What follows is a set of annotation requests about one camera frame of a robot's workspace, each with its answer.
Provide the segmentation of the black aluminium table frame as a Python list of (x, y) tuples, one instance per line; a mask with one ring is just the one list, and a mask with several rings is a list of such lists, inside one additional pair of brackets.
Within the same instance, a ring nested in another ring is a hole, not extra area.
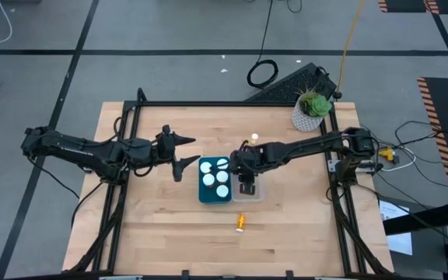
[[(226, 156), (253, 133), (261, 142), (305, 138), (291, 122), (292, 107), (251, 103), (150, 101), (141, 108), (138, 135), (151, 138), (168, 124), (196, 141), (178, 148), (181, 157)], [(240, 280), (246, 276), (285, 278), (341, 276), (356, 270), (349, 250), (344, 262), (331, 203), (323, 155), (309, 156), (260, 177), (264, 199), (203, 205), (198, 200), (198, 166), (173, 181), (169, 166), (158, 166), (127, 188), (120, 236), (104, 245), (101, 268), (114, 260), (117, 275), (173, 278), (188, 270), (192, 278)], [(239, 214), (244, 231), (236, 231)]]

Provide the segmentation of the clear plastic bin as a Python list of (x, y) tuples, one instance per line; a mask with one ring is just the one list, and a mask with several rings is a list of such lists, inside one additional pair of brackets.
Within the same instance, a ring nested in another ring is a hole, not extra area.
[(264, 189), (260, 185), (258, 175), (254, 178), (253, 184), (255, 185), (255, 195), (245, 195), (240, 193), (240, 184), (243, 183), (240, 180), (240, 173), (230, 173), (232, 196), (234, 202), (259, 202), (264, 199)]

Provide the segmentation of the potted succulent in patterned pot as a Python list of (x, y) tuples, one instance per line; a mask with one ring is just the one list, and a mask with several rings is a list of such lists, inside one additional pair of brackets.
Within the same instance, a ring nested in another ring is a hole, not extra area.
[(299, 98), (292, 112), (292, 124), (299, 131), (313, 131), (320, 126), (333, 105), (315, 89), (300, 91), (297, 94)]

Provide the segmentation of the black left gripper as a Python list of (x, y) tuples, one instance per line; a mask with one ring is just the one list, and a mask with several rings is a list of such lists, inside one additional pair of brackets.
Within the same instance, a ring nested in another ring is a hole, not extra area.
[(186, 145), (195, 141), (195, 138), (180, 136), (176, 132), (171, 131), (168, 124), (163, 125), (162, 131), (156, 136), (157, 161), (172, 165), (175, 182), (181, 182), (182, 170), (200, 158), (200, 156), (191, 156), (177, 160), (175, 155), (176, 146)]

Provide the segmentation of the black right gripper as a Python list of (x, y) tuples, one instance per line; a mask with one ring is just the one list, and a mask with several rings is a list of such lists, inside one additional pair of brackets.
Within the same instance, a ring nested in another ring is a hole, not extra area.
[(255, 195), (254, 178), (267, 171), (268, 162), (265, 156), (267, 145), (240, 146), (240, 193), (245, 195)]

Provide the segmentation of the black perforated computer case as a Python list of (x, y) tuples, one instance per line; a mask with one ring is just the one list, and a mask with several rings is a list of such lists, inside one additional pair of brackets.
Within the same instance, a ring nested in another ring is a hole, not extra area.
[(314, 91), (330, 99), (337, 95), (336, 85), (331, 81), (329, 73), (314, 63), (302, 67), (285, 78), (261, 90), (246, 99), (247, 102), (293, 102), (300, 95)]

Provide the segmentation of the black metal beam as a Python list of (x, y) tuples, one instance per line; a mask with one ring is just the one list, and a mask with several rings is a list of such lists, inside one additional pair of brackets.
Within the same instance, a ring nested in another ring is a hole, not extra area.
[(443, 226), (448, 226), (448, 205), (415, 213), (411, 212), (398, 218), (383, 221), (383, 227), (388, 236)]

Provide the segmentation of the blue plastic bin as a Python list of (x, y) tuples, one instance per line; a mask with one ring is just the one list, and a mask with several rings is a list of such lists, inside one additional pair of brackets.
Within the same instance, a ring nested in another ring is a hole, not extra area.
[[(232, 191), (231, 191), (231, 179), (230, 179), (230, 171), (229, 168), (226, 170), (219, 170), (216, 167), (216, 163), (221, 158), (228, 158), (228, 157), (203, 157), (200, 158), (198, 161), (198, 199), (201, 203), (207, 204), (207, 205), (213, 205), (213, 204), (224, 204), (231, 201), (232, 198)], [(212, 171), (210, 172), (214, 177), (219, 171), (226, 171), (229, 174), (229, 179), (225, 184), (219, 183), (217, 179), (215, 178), (215, 184), (212, 188), (205, 187), (202, 183), (202, 177), (204, 174), (200, 171), (200, 164), (202, 162), (209, 162), (212, 165)], [(225, 198), (220, 198), (217, 194), (215, 189), (219, 185), (226, 185), (229, 188), (229, 194)]]

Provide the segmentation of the white paper sheet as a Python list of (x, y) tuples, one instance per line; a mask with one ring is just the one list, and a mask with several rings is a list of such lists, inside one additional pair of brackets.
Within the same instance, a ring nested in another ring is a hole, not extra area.
[[(407, 215), (409, 212), (409, 208), (394, 205), (387, 201), (380, 201), (379, 207), (380, 216), (383, 221)], [(413, 254), (412, 238), (410, 233), (389, 235), (387, 236), (387, 243), (390, 251), (410, 256)]]

